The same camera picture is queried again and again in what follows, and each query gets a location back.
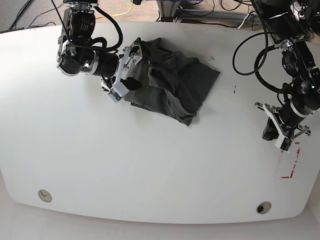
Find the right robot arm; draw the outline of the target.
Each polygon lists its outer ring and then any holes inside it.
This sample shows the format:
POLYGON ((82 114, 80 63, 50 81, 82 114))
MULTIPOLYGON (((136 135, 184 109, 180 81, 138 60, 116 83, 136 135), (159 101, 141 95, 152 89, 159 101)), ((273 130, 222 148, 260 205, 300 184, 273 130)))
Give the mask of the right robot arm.
POLYGON ((120 96, 142 88, 138 80, 127 76, 131 65, 137 65, 147 54, 142 40, 137 38, 118 55, 124 39, 122 30, 113 17, 99 7, 97 0, 65 0, 63 3, 68 7, 59 17, 62 29, 57 52, 57 67, 62 73, 72 77, 79 73, 99 76, 104 91, 120 96), (115 45, 108 46, 104 37, 92 37, 95 11, 115 27, 118 34, 115 45))

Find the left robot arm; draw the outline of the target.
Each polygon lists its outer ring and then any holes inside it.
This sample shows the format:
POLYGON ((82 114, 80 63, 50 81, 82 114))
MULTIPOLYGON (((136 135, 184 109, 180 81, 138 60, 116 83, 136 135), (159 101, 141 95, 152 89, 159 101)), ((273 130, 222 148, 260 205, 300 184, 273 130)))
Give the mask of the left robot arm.
POLYGON ((282 67, 292 77, 291 83, 284 83, 278 88, 266 82, 259 72, 255 73, 264 87, 284 96, 284 104, 272 110, 274 118, 269 117, 267 120, 262 134, 266 141, 277 140, 280 135, 291 139, 298 125, 320 108, 320 69, 304 40, 304 26, 290 9, 293 3, 292 0, 252 2, 263 29, 271 35, 274 42, 274 45, 259 53, 254 68, 259 68, 268 52, 281 48, 282 67))

